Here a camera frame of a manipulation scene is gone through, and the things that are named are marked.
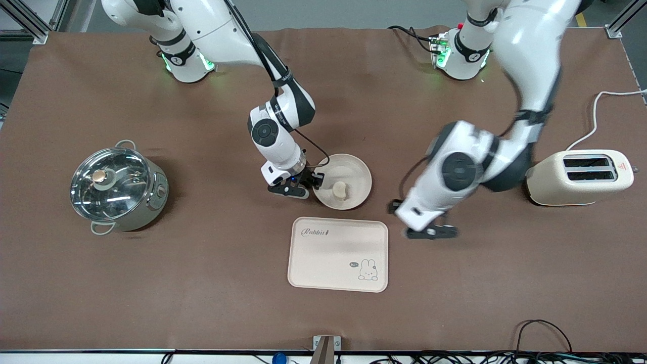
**metal frame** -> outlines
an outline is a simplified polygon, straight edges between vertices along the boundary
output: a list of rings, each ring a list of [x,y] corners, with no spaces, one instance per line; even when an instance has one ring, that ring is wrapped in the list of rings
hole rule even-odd
[[[47,42],[47,35],[53,30],[52,27],[22,0],[0,0],[0,8],[34,37],[34,44],[45,44]]]
[[[610,24],[604,25],[609,39],[622,38],[620,29],[638,14],[644,6],[647,5],[647,0],[633,0],[611,21]]]

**beige tray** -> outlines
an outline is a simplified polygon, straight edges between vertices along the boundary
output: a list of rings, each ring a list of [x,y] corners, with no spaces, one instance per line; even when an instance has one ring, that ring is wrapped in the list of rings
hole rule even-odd
[[[287,279],[301,288],[382,292],[388,257],[389,232],[381,222],[298,218]]]

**green indicator light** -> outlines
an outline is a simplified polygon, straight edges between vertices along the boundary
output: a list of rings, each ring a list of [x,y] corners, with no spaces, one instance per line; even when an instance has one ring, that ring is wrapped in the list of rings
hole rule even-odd
[[[488,51],[483,56],[483,63],[481,63],[481,68],[485,67],[485,62],[487,61],[487,56],[489,55],[490,55],[490,50],[488,49]]]
[[[212,69],[214,69],[215,66],[213,62],[206,60],[202,55],[202,53],[200,53],[200,59],[203,61],[204,68],[206,68],[207,71],[211,71]]]
[[[162,53],[162,59],[164,60],[164,63],[166,64],[166,70],[171,72],[171,66],[168,65],[168,61],[166,60],[166,57],[164,53]]]
[[[440,68],[445,67],[447,64],[447,58],[449,58],[449,55],[452,53],[452,50],[450,47],[445,48],[444,52],[442,52],[438,56],[438,62],[436,62],[436,65]]]

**metal bracket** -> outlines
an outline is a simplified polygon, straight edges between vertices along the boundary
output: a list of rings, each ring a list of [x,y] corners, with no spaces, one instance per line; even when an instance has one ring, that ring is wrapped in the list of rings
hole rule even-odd
[[[34,41],[32,42],[33,45],[44,45],[47,43],[47,38],[49,38],[49,32],[45,32],[45,37],[44,38],[34,38]]]
[[[609,38],[609,39],[618,39],[618,38],[622,38],[622,32],[621,32],[621,31],[619,31],[619,30],[618,30],[617,32],[612,31],[612,30],[609,28],[609,25],[608,25],[608,24],[605,24],[605,25],[604,25],[604,31],[605,31],[605,32],[607,32],[607,38]]]
[[[330,335],[317,335],[313,336],[313,350],[317,350],[317,345],[319,345],[319,341],[321,341],[322,336],[330,336]],[[341,351],[342,349],[342,337],[341,336],[332,336],[333,338],[333,343],[334,343],[334,351]]]

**brown tablecloth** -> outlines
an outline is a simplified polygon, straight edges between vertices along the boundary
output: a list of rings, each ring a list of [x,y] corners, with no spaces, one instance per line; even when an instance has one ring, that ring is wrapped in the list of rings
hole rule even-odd
[[[365,204],[334,211],[266,191],[246,127],[272,94],[264,70],[182,84],[145,34],[51,34],[32,50],[0,133],[1,348],[300,348],[338,334],[344,349],[502,349],[519,322],[542,318],[575,350],[647,350],[642,174],[589,207],[542,208],[519,188],[481,189],[451,212],[459,238],[407,241],[386,204],[441,127],[465,119],[498,133],[512,119],[516,97],[496,61],[458,82],[390,30],[264,36],[316,102],[302,131],[370,167]],[[637,89],[622,43],[602,29],[568,30],[562,50],[537,160],[590,129],[597,92]],[[599,108],[599,131],[581,147],[618,149],[645,168],[640,96],[603,98]],[[147,229],[93,236],[70,205],[71,175],[126,138],[169,176],[169,203]],[[300,216],[386,223],[386,291],[290,286]],[[525,333],[524,349],[564,349],[545,328]]]

